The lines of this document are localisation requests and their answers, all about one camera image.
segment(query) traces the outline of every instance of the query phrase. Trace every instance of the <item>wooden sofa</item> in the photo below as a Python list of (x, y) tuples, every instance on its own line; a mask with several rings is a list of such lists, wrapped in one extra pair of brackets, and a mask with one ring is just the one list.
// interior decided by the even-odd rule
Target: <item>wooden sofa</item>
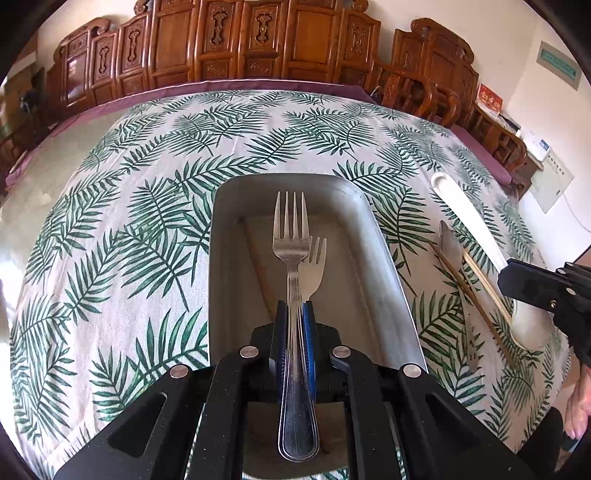
[[(512, 173), (526, 162), (523, 141), (487, 116), (476, 104), (478, 73), (470, 45), (430, 18), (417, 18), (411, 31), (396, 30), (391, 63), (429, 78), (436, 84), (436, 121), (467, 130), (486, 151)], [(455, 117), (450, 107), (459, 100)]]

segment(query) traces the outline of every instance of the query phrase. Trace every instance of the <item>white plastic fork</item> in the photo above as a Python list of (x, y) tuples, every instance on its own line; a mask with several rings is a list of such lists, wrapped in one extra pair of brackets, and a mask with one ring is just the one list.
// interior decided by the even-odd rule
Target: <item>white plastic fork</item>
[(326, 238), (322, 240), (320, 250), (318, 250), (320, 237), (316, 238), (316, 244), (314, 244), (314, 238), (310, 237), (310, 245), (310, 255), (303, 259), (298, 267), (302, 303), (310, 300), (310, 297), (318, 290), (326, 262)]

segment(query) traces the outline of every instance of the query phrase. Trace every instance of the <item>human hand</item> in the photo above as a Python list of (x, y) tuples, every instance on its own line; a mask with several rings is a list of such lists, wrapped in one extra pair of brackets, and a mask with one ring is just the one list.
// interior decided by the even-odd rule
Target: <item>human hand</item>
[(566, 404), (564, 431), (573, 440), (580, 440), (587, 431), (591, 415), (591, 368), (584, 365), (581, 378), (574, 386), (573, 394)]

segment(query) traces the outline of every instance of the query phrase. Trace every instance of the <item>chopstick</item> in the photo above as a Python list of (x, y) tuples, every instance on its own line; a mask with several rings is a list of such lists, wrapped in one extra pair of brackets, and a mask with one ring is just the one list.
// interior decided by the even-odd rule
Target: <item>chopstick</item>
[(503, 301), (499, 297), (499, 294), (496, 292), (495, 288), (492, 286), (491, 282), (488, 280), (484, 272), (480, 269), (480, 267), (477, 265), (476, 261), (472, 258), (472, 256), (468, 252), (466, 252), (466, 250), (464, 250), (463, 257), (468, 266), (478, 277), (478, 280), (480, 280), (480, 283), (482, 283), (482, 286), (484, 287), (486, 292), (491, 296), (492, 301), (495, 302), (496, 307), (501, 312), (501, 315), (503, 315), (503, 318), (505, 319), (507, 324), (511, 325), (511, 322), (513, 321), (511, 314), (503, 304)]
[(507, 363), (509, 363), (509, 366), (511, 368), (516, 368), (515, 362), (511, 358), (511, 355), (509, 354), (509, 351), (507, 350), (506, 346), (503, 344), (503, 340), (502, 340), (501, 336), (496, 331), (495, 326), (491, 322), (488, 314), (485, 312), (485, 309), (482, 307), (482, 304), (480, 303), (480, 301), (478, 300), (478, 298), (476, 297), (476, 295), (474, 294), (472, 289), (470, 287), (468, 287), (468, 285), (466, 284), (466, 282), (464, 281), (464, 279), (462, 278), (460, 273), (456, 272), (453, 269), (451, 263), (449, 263), (449, 260), (446, 258), (446, 256), (443, 254), (443, 252), (441, 250), (439, 250), (439, 247), (432, 242), (429, 242), (429, 245), (431, 245), (431, 248), (433, 249), (435, 254), (439, 257), (439, 260), (441, 260), (443, 262), (443, 264), (449, 270), (449, 273), (452, 275), (452, 277), (456, 281), (457, 285), (468, 296), (468, 298), (470, 299), (472, 304), (478, 310), (478, 313), (480, 313), (480, 316), (482, 317), (482, 319), (488, 325), (488, 328), (491, 331), (492, 336), (495, 338), (497, 344), (499, 345), (501, 351), (503, 352), (503, 355), (505, 355), (505, 358), (507, 359)]

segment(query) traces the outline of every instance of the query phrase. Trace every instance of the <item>carved wooden furniture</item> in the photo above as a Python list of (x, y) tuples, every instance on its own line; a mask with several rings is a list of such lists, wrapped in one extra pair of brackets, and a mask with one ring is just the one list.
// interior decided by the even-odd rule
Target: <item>carved wooden furniture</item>
[(367, 0), (347, 1), (350, 8), (343, 0), (154, 0), (149, 8), (138, 0), (136, 16), (119, 28), (95, 18), (60, 42), (47, 74), (46, 117), (169, 85), (249, 78), (343, 83), (369, 93), (390, 81), (389, 106), (432, 115), (432, 83), (377, 66), (380, 22), (364, 13)]
[(509, 172), (525, 161), (524, 143), (476, 105), (478, 73), (472, 68), (474, 53), (464, 39), (430, 18), (418, 18), (412, 21), (410, 32), (396, 30), (391, 60), (405, 70), (425, 75), (437, 85), (439, 123), (453, 123), (449, 106), (456, 102), (452, 99), (456, 92), (460, 102), (457, 123)]

